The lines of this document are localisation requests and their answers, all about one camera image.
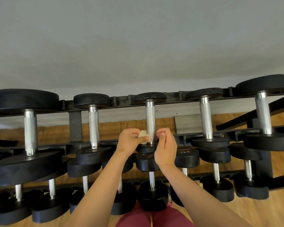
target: person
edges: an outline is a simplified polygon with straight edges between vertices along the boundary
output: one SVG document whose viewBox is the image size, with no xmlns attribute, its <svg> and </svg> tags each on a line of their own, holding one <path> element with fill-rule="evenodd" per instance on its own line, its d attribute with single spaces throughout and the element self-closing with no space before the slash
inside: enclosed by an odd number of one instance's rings
<svg viewBox="0 0 284 227">
<path fill-rule="evenodd" d="M 140 132 L 136 128 L 124 129 L 121 132 L 115 153 L 70 215 L 65 227 L 106 227 L 108 225 L 125 161 L 138 144 L 148 141 L 148 137 L 138 138 Z M 154 154 L 155 161 L 194 224 L 169 203 L 166 209 L 152 213 L 153 227 L 251 226 L 175 166 L 177 144 L 169 128 L 157 130 L 157 137 L 159 143 Z M 124 214 L 116 226 L 150 227 L 150 213 L 142 210 L 137 202 L 134 209 Z"/>
</svg>

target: person's left arm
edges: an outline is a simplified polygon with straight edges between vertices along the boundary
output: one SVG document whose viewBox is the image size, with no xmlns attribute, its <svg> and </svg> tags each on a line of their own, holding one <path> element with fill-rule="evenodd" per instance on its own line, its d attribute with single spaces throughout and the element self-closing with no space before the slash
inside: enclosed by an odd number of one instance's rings
<svg viewBox="0 0 284 227">
<path fill-rule="evenodd" d="M 148 141 L 147 136 L 138 138 L 140 132 L 136 128 L 124 129 L 121 132 L 115 153 L 65 226 L 106 227 L 108 225 L 124 164 L 138 144 Z"/>
</svg>

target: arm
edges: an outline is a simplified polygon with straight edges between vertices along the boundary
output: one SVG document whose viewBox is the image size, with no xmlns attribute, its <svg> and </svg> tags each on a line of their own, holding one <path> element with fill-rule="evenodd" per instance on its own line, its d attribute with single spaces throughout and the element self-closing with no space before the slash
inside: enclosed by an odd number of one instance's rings
<svg viewBox="0 0 284 227">
<path fill-rule="evenodd" d="M 206 192 L 175 166 L 177 144 L 169 128 L 157 131 L 160 137 L 155 161 L 185 206 L 194 224 L 199 227 L 250 227 L 244 219 Z"/>
<path fill-rule="evenodd" d="M 65 226 L 106 227 L 108 225 L 124 164 L 138 144 L 148 140 L 148 137 L 137 138 L 140 132 L 136 128 L 124 129 L 121 132 L 114 155 L 73 211 Z"/>
</svg>

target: forearm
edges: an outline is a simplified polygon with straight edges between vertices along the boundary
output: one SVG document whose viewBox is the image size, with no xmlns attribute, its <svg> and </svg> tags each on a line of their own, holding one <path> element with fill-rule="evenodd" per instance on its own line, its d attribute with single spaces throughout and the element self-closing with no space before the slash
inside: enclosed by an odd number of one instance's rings
<svg viewBox="0 0 284 227">
<path fill-rule="evenodd" d="M 235 223 L 237 227 L 250 227 L 244 219 L 184 175 L 176 166 L 165 166 L 160 169 L 196 226 L 227 227 Z"/>
<path fill-rule="evenodd" d="M 127 160 L 123 152 L 116 151 L 72 213 L 67 226 L 106 227 Z"/>
</svg>

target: hand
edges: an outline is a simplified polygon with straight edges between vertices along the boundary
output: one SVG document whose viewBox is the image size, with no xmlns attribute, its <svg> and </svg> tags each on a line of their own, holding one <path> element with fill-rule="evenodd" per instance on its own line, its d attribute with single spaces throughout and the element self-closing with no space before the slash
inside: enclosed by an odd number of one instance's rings
<svg viewBox="0 0 284 227">
<path fill-rule="evenodd" d="M 129 157 L 140 143 L 147 142 L 148 136 L 138 138 L 140 130 L 137 128 L 124 129 L 119 135 L 116 152 L 123 152 Z"/>
<path fill-rule="evenodd" d="M 155 161 L 160 168 L 174 166 L 177 153 L 177 143 L 169 128 L 157 130 L 159 143 L 155 151 Z"/>
</svg>

